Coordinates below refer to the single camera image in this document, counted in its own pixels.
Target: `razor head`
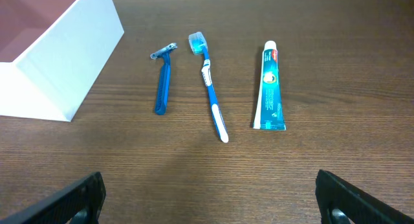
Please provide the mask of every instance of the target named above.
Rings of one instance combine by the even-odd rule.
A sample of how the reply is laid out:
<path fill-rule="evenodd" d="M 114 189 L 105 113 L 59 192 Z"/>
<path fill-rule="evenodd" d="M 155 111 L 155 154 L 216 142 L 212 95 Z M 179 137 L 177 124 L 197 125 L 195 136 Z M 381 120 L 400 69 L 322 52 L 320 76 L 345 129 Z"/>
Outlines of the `razor head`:
<path fill-rule="evenodd" d="M 177 47 L 178 47 L 177 43 L 170 43 L 166 47 L 154 52 L 153 54 L 151 54 L 150 57 L 151 57 L 151 59 L 157 59 L 166 52 L 170 53 L 172 50 L 176 49 Z"/>
<path fill-rule="evenodd" d="M 202 54 L 202 48 L 207 47 L 207 41 L 202 35 L 201 32 L 196 32 L 194 34 L 190 34 L 188 36 L 188 42 L 190 43 L 190 47 L 194 53 L 194 55 Z"/>

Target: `toothpaste tube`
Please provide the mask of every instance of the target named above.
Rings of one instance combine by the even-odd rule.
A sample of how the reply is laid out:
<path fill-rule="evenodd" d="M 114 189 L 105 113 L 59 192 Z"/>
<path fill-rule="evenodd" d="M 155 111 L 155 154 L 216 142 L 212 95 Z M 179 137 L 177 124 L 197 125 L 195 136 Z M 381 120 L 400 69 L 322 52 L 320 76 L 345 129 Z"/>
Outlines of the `toothpaste tube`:
<path fill-rule="evenodd" d="M 286 130 L 279 85 L 278 50 L 274 41 L 266 42 L 262 54 L 259 100 L 253 128 Z"/>

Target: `red logo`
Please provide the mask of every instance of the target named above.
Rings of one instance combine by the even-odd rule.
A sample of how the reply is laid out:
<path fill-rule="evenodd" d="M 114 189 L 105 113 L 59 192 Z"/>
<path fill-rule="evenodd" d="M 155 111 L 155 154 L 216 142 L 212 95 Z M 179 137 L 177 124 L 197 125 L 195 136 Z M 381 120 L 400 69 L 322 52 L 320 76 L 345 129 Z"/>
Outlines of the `red logo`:
<path fill-rule="evenodd" d="M 272 51 L 272 57 L 275 62 L 278 62 L 278 51 L 277 50 Z"/>

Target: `box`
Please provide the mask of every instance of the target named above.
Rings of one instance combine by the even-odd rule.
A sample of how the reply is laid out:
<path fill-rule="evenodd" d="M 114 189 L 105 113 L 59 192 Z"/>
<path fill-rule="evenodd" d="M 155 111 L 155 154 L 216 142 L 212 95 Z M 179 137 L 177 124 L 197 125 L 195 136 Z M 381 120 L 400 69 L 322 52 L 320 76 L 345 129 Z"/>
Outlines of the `box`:
<path fill-rule="evenodd" d="M 123 34 L 112 0 L 0 0 L 0 115 L 71 121 Z"/>

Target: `blue and white toothbrush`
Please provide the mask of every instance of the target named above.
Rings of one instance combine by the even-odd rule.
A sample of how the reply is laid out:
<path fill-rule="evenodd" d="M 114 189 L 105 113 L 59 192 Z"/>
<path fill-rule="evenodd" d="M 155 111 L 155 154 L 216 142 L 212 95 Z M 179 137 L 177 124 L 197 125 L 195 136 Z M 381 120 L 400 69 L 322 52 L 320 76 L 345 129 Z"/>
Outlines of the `blue and white toothbrush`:
<path fill-rule="evenodd" d="M 212 115 L 215 128 L 219 133 L 220 139 L 224 142 L 228 142 L 228 134 L 226 126 L 224 125 L 223 117 L 221 116 L 221 111 L 219 107 L 219 102 L 215 96 L 212 76 L 210 73 L 210 56 L 208 55 L 207 41 L 202 35 L 201 32 L 190 34 L 188 36 L 188 41 L 194 55 L 204 54 L 204 65 L 202 66 L 201 73 L 204 78 L 204 83 L 206 84 L 208 90 L 208 96 L 210 97 L 210 106 L 212 108 Z"/>

